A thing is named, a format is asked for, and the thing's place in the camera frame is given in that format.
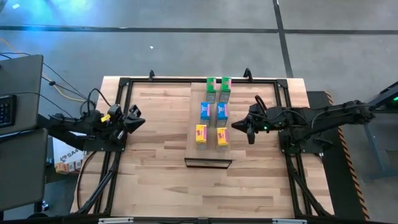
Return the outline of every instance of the wooden tabletop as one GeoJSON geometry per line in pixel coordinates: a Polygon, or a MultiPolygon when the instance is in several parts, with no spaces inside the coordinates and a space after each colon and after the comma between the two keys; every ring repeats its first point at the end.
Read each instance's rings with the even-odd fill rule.
{"type": "MultiPolygon", "coordinates": [[[[104,77],[101,91],[115,101],[120,77],[104,77]]],[[[287,79],[292,106],[308,106],[303,79],[287,79]]],[[[243,119],[259,95],[267,107],[276,106],[274,89],[268,84],[233,84],[229,119],[243,119]]],[[[286,163],[279,149],[277,132],[256,135],[248,144],[246,135],[229,129],[233,163],[229,169],[186,168],[189,142],[191,83],[135,83],[131,105],[146,119],[127,139],[122,154],[113,200],[113,216],[135,217],[294,217],[286,163]]],[[[98,107],[108,106],[100,98],[98,107]]],[[[104,153],[88,163],[80,186],[84,203],[93,193],[101,173],[104,153]]],[[[324,208],[333,213],[325,171],[320,158],[303,154],[308,188],[324,208]]],[[[305,211],[301,190],[300,208],[305,211]]],[[[104,208],[108,188],[103,197],[104,208]]],[[[76,196],[72,212],[76,211],[76,196]]]]}

